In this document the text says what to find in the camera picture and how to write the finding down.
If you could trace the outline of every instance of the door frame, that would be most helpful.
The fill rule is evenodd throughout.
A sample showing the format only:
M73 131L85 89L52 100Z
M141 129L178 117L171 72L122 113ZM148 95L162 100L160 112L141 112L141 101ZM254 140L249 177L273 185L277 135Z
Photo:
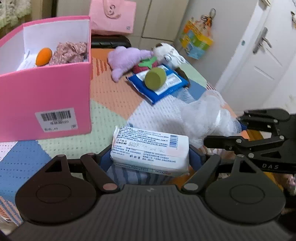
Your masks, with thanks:
M252 50L255 46L255 42L267 20L270 9L271 7L266 6L261 0L258 0L249 25L247 26L234 55L215 85L215 89L217 91L222 92L224 89L227 89L233 81L235 81L235 78L242 69L243 65L249 56L253 54Z

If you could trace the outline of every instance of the blue wipes package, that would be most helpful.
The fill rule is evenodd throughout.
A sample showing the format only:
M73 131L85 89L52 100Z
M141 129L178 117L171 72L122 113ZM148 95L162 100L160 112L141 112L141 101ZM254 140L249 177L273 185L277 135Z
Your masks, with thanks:
M148 89L144 83L145 76L149 70L134 74L128 78L129 82L131 82L141 94L146 96L152 104L155 104L163 97L166 97L167 95L172 94L178 89L188 85L188 81L183 79L166 65L160 65L157 68L162 68L165 70L167 79L164 85L156 91Z

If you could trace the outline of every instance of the purple plush toy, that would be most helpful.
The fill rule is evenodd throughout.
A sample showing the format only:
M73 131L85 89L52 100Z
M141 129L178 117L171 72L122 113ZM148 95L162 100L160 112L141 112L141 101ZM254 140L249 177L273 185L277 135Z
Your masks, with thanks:
M108 63L112 69L112 79L114 82L118 82L122 75L134 65L152 56L152 51L118 46L108 54Z

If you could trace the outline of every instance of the green makeup sponge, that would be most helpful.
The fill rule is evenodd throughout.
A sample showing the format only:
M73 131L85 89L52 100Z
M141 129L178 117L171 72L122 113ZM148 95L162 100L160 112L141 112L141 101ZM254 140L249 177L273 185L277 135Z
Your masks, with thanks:
M145 76L145 85L150 90L158 90L166 81L166 73L161 68L153 68Z

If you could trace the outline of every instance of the triangular cutout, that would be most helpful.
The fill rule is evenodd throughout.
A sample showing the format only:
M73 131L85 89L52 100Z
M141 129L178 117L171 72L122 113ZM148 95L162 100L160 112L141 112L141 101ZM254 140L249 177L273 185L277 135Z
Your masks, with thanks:
M256 171L254 171L245 161L241 162L239 172L256 173Z
M61 160L57 160L45 172L61 172L61 171L62 171Z
M269 157L269 158L281 158L281 155L278 151L268 152L261 154L262 157Z

